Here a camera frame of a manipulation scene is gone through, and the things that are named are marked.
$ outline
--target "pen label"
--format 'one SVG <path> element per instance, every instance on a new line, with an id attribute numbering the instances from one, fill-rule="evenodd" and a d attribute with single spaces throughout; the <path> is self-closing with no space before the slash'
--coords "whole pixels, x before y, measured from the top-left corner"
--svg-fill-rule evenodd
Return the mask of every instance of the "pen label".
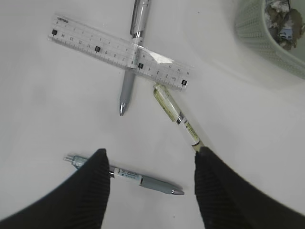
<path id="1" fill-rule="evenodd" d="M 197 133 L 194 131 L 193 127 L 191 126 L 191 124 L 189 123 L 189 121 L 186 118 L 184 118 L 181 121 L 179 126 L 182 126 L 181 128 L 187 130 L 187 132 L 185 132 L 185 131 L 184 132 L 187 133 L 192 146 L 194 146 L 200 142 L 200 138 L 198 137 Z"/>
<path id="2" fill-rule="evenodd" d="M 138 185 L 140 185 L 142 176 L 140 174 L 121 169 L 121 168 L 115 168 L 114 169 L 114 178 L 120 178 L 124 180 L 129 180 L 136 182 Z"/>

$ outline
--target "mesh basket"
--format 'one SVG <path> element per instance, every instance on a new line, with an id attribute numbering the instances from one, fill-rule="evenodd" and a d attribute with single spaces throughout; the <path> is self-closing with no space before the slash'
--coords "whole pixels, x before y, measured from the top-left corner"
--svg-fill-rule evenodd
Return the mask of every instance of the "mesh basket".
<path id="1" fill-rule="evenodd" d="M 291 6 L 305 18 L 305 0 L 292 0 Z M 284 50 L 269 33 L 265 22 L 265 7 L 265 0 L 241 0 L 235 18 L 237 36 L 267 60 L 305 79 L 305 37 L 300 39 L 294 50 Z"/>

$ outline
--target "pen grip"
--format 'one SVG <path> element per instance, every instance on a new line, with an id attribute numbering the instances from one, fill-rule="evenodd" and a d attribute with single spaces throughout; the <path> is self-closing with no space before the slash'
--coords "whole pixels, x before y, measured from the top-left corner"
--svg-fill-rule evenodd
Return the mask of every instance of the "pen grip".
<path id="1" fill-rule="evenodd" d="M 122 92 L 120 97 L 121 103 L 125 103 L 125 104 L 129 103 L 132 95 L 132 89 L 133 89 L 133 83 L 135 77 L 136 75 L 133 72 L 125 71 Z"/>
<path id="2" fill-rule="evenodd" d="M 156 190 L 159 192 L 163 192 L 165 194 L 171 194 L 172 190 L 173 190 L 173 185 L 160 181 L 160 180 L 156 180 L 154 178 L 151 177 L 146 177 L 143 176 L 143 181 L 140 184 L 140 186 L 145 187 L 145 188 L 149 188 L 152 190 Z"/>

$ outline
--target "gray pen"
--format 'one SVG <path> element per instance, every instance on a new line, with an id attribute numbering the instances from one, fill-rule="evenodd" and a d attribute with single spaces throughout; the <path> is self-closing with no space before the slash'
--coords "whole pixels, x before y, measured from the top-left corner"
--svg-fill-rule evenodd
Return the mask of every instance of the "gray pen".
<path id="1" fill-rule="evenodd" d="M 143 43 L 150 2 L 151 0 L 135 0 L 134 3 L 130 35 L 132 36 L 132 42 L 140 46 L 142 46 Z M 135 77 L 136 75 L 131 71 L 125 71 L 120 96 L 120 116 L 123 116 L 125 111 L 128 109 Z"/>
<path id="2" fill-rule="evenodd" d="M 64 158 L 64 160 L 71 162 L 74 167 L 79 169 L 88 159 L 78 155 L 68 155 Z M 112 178 L 124 179 L 133 182 L 141 187 L 163 192 L 165 194 L 178 196 L 184 195 L 184 192 L 174 185 L 125 169 L 116 168 L 114 166 L 109 166 L 109 176 Z"/>

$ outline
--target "ruler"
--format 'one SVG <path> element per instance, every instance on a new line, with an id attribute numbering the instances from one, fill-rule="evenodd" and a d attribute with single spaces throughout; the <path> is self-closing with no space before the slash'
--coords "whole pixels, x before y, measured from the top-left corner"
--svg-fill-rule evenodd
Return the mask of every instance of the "ruler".
<path id="1" fill-rule="evenodd" d="M 182 91 L 189 83 L 192 67 L 59 14 L 52 18 L 48 37 L 55 43 L 175 90 Z"/>

